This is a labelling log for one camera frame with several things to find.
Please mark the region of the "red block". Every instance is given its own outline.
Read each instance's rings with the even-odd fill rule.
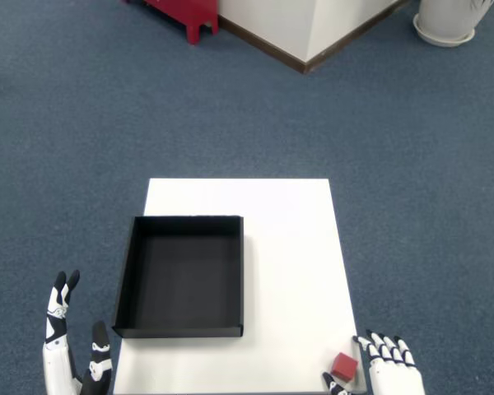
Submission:
[[[342,352],[337,355],[331,368],[331,374],[339,379],[348,382],[352,381],[357,371],[358,362]]]

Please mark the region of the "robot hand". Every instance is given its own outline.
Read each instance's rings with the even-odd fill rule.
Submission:
[[[367,331],[368,340],[364,337],[354,337],[362,350],[370,357],[371,387],[375,395],[425,395],[422,385],[422,376],[415,362],[412,352],[403,339],[389,337]],[[351,395],[348,391],[335,383],[329,373],[323,374],[331,395]]]
[[[83,382],[77,375],[68,345],[66,312],[79,277],[79,271],[75,271],[66,282],[66,274],[60,272],[49,297],[46,340],[42,348],[48,395],[105,395],[110,388],[112,361],[105,324],[99,321],[93,326],[91,362]]]

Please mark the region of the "white flower pot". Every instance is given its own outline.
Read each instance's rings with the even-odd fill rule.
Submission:
[[[413,19],[417,33],[431,44],[455,47],[470,41],[494,0],[421,0]]]

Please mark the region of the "white board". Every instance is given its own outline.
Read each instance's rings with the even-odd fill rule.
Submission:
[[[123,339],[114,393],[325,393],[344,352],[359,361],[326,179],[151,179],[146,216],[244,217],[238,338]]]

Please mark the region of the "black tray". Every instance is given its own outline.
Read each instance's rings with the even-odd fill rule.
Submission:
[[[139,216],[113,329],[121,337],[240,337],[243,218]]]

